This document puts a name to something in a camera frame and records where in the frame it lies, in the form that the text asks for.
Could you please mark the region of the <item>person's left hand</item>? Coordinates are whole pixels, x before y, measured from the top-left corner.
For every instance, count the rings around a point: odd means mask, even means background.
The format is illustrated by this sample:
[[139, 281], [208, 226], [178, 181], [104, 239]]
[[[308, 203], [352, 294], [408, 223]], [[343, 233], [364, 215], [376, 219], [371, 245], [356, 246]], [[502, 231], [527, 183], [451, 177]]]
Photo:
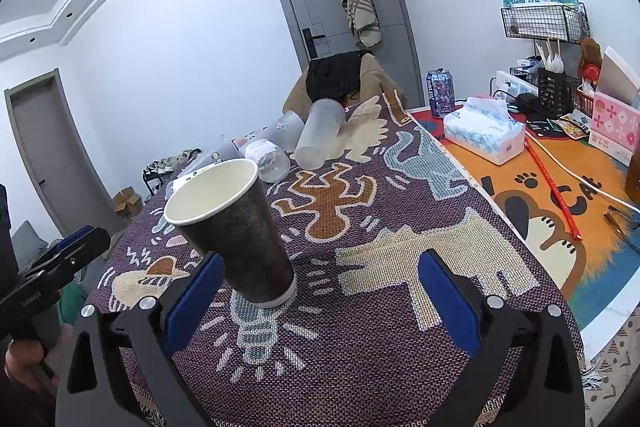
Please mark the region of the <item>person's left hand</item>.
[[6, 371], [29, 390], [53, 397], [58, 377], [54, 376], [52, 381], [45, 384], [36, 374], [36, 370], [41, 369], [43, 359], [44, 351], [39, 341], [12, 340], [6, 350]]

